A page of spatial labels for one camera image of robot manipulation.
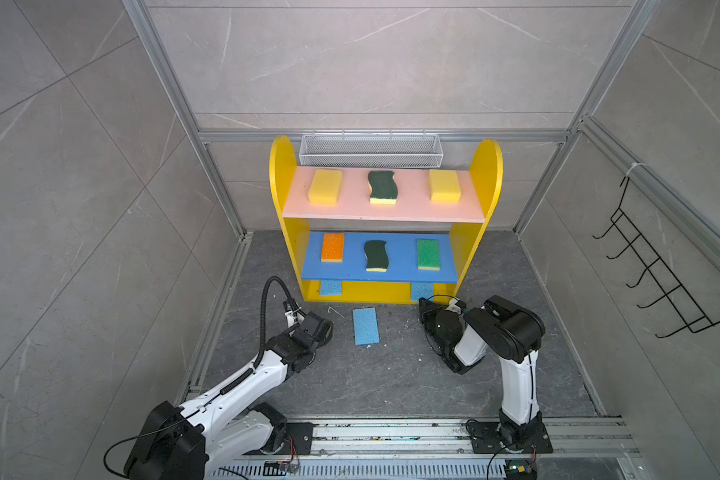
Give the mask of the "blue sponge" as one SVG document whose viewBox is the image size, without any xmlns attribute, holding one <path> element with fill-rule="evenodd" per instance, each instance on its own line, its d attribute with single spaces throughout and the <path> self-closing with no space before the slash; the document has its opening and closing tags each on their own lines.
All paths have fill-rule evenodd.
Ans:
<svg viewBox="0 0 720 480">
<path fill-rule="evenodd" d="M 356 345 L 372 345 L 380 342 L 375 308 L 354 309 L 352 317 Z"/>
<path fill-rule="evenodd" d="M 434 295 L 434 285 L 424 282 L 412 282 L 410 284 L 410 300 L 418 302 L 421 298 L 429 299 Z"/>
<path fill-rule="evenodd" d="M 339 280 L 321 280 L 318 293 L 321 297 L 341 296 L 343 284 Z"/>
</svg>

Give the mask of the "light green sponge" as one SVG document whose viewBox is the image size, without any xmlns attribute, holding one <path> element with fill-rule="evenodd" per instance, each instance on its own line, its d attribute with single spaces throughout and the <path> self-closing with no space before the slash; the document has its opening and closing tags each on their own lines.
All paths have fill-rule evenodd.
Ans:
<svg viewBox="0 0 720 480">
<path fill-rule="evenodd" d="M 440 242 L 436 239 L 416 240 L 417 269 L 439 271 L 441 269 Z"/>
</svg>

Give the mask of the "dark green sponge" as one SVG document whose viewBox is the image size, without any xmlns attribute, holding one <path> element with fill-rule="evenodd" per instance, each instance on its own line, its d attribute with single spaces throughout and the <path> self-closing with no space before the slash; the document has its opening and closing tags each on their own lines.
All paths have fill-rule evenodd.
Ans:
<svg viewBox="0 0 720 480">
<path fill-rule="evenodd" d="M 367 175 L 370 188 L 370 203 L 373 205 L 395 205 L 398 199 L 398 187 L 395 172 L 373 170 Z"/>
<path fill-rule="evenodd" d="M 389 257 L 386 251 L 387 242 L 369 240 L 364 244 L 366 256 L 365 270 L 368 272 L 386 272 L 389 268 Z"/>
</svg>

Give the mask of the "orange sponge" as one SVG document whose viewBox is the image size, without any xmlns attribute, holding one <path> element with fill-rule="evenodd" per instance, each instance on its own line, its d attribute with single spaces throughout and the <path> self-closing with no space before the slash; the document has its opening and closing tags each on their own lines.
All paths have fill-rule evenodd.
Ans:
<svg viewBox="0 0 720 480">
<path fill-rule="evenodd" d="M 322 263 L 342 263 L 344 258 L 345 235 L 343 233 L 324 233 L 320 260 Z"/>
</svg>

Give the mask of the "yellow sponge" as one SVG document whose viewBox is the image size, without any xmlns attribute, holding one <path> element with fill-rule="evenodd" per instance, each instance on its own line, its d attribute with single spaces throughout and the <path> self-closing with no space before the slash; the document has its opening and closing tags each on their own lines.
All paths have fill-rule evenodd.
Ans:
<svg viewBox="0 0 720 480">
<path fill-rule="evenodd" d="M 343 182 L 343 172 L 333 169 L 317 169 L 308 190 L 311 205 L 333 207 L 338 203 Z"/>
<path fill-rule="evenodd" d="M 455 204 L 461 200 L 462 190 L 456 171 L 430 170 L 428 185 L 433 203 Z"/>
</svg>

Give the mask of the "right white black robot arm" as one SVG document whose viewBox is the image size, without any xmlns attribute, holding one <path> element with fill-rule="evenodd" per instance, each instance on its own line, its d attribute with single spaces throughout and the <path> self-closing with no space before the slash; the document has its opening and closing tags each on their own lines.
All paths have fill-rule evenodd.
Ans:
<svg viewBox="0 0 720 480">
<path fill-rule="evenodd" d="M 499 295 L 469 309 L 466 302 L 435 294 L 418 300 L 425 338 L 443 363 L 463 375 L 487 353 L 498 356 L 502 401 L 493 433 L 483 427 L 472 432 L 476 441 L 496 439 L 508 452 L 541 448 L 543 416 L 536 394 L 536 364 L 546 327 L 534 312 Z"/>
</svg>

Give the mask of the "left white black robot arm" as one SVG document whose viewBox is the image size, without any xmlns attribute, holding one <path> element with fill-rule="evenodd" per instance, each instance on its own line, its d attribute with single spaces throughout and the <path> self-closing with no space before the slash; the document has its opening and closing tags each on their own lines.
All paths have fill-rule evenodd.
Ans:
<svg viewBox="0 0 720 480">
<path fill-rule="evenodd" d="M 333 323 L 288 312 L 289 327 L 261 354 L 215 387 L 178 406 L 164 401 L 147 416 L 119 475 L 125 479 L 203 479 L 250 452 L 291 456 L 287 419 L 260 398 L 311 365 L 332 339 Z"/>
</svg>

